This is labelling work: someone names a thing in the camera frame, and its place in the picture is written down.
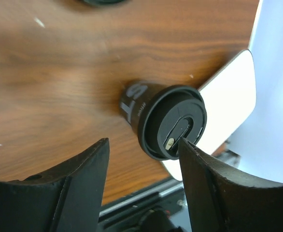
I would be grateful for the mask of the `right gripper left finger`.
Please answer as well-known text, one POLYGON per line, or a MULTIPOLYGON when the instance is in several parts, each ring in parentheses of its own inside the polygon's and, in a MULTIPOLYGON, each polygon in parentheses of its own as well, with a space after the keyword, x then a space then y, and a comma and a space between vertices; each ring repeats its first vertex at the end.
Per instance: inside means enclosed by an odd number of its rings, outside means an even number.
POLYGON ((103 138, 41 173, 0 181, 0 232, 94 232, 109 156, 103 138))

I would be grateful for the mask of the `black cup lid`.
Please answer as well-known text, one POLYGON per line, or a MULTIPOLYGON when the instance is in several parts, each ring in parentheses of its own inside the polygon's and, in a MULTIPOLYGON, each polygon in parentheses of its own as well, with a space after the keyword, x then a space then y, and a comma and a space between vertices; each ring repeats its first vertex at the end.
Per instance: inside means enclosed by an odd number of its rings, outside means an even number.
POLYGON ((196 144, 205 131, 207 112, 201 93, 186 85, 151 84, 136 133, 142 150, 158 161, 178 160, 182 138, 196 144))

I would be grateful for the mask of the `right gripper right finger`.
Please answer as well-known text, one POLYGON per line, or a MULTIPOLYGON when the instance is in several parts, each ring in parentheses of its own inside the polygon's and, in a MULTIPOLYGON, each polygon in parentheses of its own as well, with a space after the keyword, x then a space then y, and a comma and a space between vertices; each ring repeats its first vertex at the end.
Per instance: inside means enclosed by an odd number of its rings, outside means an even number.
POLYGON ((179 142, 194 232, 283 232, 283 183, 263 179, 179 142))

